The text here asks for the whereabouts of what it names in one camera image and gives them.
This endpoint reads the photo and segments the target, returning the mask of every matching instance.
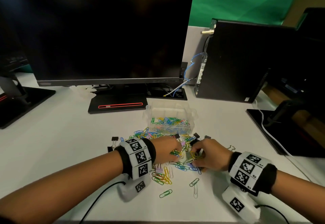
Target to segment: person's right forearm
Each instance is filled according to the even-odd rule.
[[[272,195],[312,223],[325,223],[325,187],[278,170]]]

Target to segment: person's right hand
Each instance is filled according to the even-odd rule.
[[[196,159],[192,162],[196,167],[207,167],[217,171],[228,170],[230,158],[233,154],[214,139],[205,138],[196,142],[191,151],[198,152],[203,149],[203,159]]]

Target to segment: person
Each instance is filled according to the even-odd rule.
[[[181,150],[175,138],[163,136],[151,142],[156,164],[178,161],[177,156],[170,154]],[[191,150],[200,149],[204,158],[195,160],[194,166],[228,170],[233,152],[214,139],[198,141]],[[122,172],[123,162],[115,150],[53,173],[0,199],[2,223],[52,223]],[[325,223],[324,187],[278,170],[271,194],[312,223]]]

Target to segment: clear plastic box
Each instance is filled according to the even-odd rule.
[[[191,134],[194,129],[194,119],[198,115],[195,109],[190,108],[185,101],[153,101],[146,106],[144,117],[148,121],[149,131],[164,134]],[[187,121],[187,125],[153,124],[157,118],[177,118]]]

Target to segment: computer tower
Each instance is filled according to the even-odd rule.
[[[212,19],[200,72],[198,98],[252,103],[274,59],[286,57],[295,29]]]

